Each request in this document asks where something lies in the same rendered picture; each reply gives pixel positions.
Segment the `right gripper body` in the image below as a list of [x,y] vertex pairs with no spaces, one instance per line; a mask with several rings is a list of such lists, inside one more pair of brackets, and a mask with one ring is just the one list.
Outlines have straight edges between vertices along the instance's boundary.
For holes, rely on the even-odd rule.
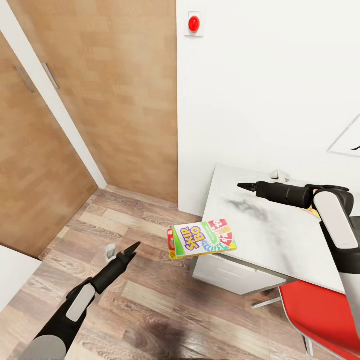
[[293,185],[270,183],[260,180],[257,185],[256,196],[271,202],[288,205],[288,192]]

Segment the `jigsaw puzzle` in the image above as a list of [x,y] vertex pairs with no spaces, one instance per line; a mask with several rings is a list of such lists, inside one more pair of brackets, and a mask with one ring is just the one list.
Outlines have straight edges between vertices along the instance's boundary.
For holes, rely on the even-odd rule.
[[307,212],[317,216],[318,218],[320,217],[320,215],[318,214],[318,211],[313,209],[313,207],[311,206],[309,209],[306,210]]

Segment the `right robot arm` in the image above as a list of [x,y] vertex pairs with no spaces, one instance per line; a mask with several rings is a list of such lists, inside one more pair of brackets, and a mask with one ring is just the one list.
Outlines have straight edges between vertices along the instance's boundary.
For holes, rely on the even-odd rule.
[[351,216],[354,196],[340,185],[285,184],[291,175],[280,169],[269,182],[242,182],[237,186],[271,202],[308,210],[312,207],[339,272],[360,341],[360,216]]

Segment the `board game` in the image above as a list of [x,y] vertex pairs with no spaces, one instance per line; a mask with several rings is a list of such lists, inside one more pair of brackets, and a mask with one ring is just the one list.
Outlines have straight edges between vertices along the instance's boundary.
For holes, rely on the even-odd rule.
[[[238,246],[227,219],[174,225],[167,231],[169,257],[183,259],[235,251]],[[172,248],[171,238],[173,238]]]

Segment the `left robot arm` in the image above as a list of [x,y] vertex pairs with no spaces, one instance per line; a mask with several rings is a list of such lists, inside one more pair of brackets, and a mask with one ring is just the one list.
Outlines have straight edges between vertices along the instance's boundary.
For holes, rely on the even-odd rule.
[[58,309],[49,322],[17,358],[17,360],[65,360],[84,320],[87,308],[96,293],[101,295],[120,275],[122,275],[137,255],[137,242],[123,253],[115,256],[116,244],[105,247],[106,267],[95,277],[89,277],[75,287],[66,297],[66,302]]

